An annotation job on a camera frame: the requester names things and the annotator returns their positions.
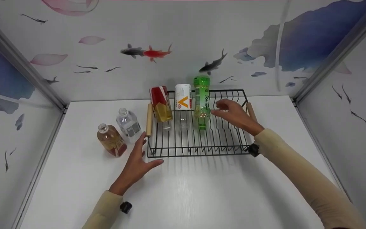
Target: left hand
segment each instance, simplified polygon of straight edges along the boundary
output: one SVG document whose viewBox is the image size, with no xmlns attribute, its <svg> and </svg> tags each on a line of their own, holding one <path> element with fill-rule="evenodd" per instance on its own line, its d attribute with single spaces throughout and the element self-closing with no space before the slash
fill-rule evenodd
<svg viewBox="0 0 366 229">
<path fill-rule="evenodd" d="M 147 172 L 164 162 L 162 159 L 148 163 L 144 162 L 142 157 L 145 155 L 145 151 L 142 152 L 142 147 L 146 143 L 145 135 L 146 133 L 143 132 L 138 141 L 136 141 L 124 169 L 109 188 L 110 192 L 122 196 L 128 188 L 139 181 Z"/>
</svg>

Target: white tabletop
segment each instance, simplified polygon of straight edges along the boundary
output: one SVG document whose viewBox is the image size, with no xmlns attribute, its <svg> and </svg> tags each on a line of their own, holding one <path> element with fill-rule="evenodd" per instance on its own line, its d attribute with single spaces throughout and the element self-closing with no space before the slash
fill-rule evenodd
<svg viewBox="0 0 366 229">
<path fill-rule="evenodd" d="M 288 96 L 248 100 L 258 122 L 281 135 L 334 182 Z M 113 158 L 97 140 L 97 126 L 117 127 L 118 109 L 126 107 L 144 128 L 148 103 L 70 103 L 21 229 L 80 229 L 132 149 L 128 146 L 122 157 Z M 120 213 L 113 228 L 323 228 L 293 184 L 262 155 L 164 160 L 127 191 L 124 201 L 133 208 L 128 215 Z"/>
</svg>

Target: wooden handle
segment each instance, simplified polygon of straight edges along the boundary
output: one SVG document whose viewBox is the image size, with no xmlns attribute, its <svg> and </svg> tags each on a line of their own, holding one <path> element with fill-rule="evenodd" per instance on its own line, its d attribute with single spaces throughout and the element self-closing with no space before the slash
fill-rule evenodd
<svg viewBox="0 0 366 229">
<path fill-rule="evenodd" d="M 249 113 L 249 116 L 255 121 L 255 122 L 258 122 L 257 120 L 257 117 L 255 115 L 255 112 L 254 112 L 254 109 L 252 108 L 252 105 L 251 103 L 247 103 L 247 109 L 248 109 L 248 113 Z"/>
<path fill-rule="evenodd" d="M 153 106 L 152 104 L 148 104 L 148 113 L 146 116 L 146 136 L 150 137 L 152 136 L 152 112 L 153 112 Z"/>
</svg>

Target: black wire rack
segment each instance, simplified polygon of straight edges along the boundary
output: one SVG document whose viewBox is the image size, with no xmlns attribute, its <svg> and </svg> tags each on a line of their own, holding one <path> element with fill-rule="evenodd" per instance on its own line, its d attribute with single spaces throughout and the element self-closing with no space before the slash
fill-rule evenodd
<svg viewBox="0 0 366 229">
<path fill-rule="evenodd" d="M 248 103 L 244 90 L 209 90 L 210 108 L 217 109 L 216 102 L 222 99 L 239 103 L 245 111 Z M 174 91 L 168 91 L 170 104 L 174 109 L 176 97 Z M 195 105 L 195 94 L 192 91 L 192 107 Z M 186 129 L 179 128 L 176 114 L 172 110 L 171 128 L 164 129 L 163 123 L 152 119 L 152 136 L 148 138 L 148 158 L 185 157 L 185 156 L 219 156 L 219 155 L 258 155 L 258 148 L 252 144 L 250 134 L 224 119 L 210 116 L 206 130 L 199 130 L 194 110 L 185 112 L 188 120 Z"/>
</svg>

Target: green tea bottle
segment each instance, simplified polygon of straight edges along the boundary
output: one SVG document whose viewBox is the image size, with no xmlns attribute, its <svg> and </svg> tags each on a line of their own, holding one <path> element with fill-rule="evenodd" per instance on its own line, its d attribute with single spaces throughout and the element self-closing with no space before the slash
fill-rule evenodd
<svg viewBox="0 0 366 229">
<path fill-rule="evenodd" d="M 199 129 L 206 129 L 210 119 L 210 78 L 208 76 L 198 76 L 194 79 L 194 89 L 196 92 L 196 106 L 194 116 L 199 122 Z"/>
</svg>

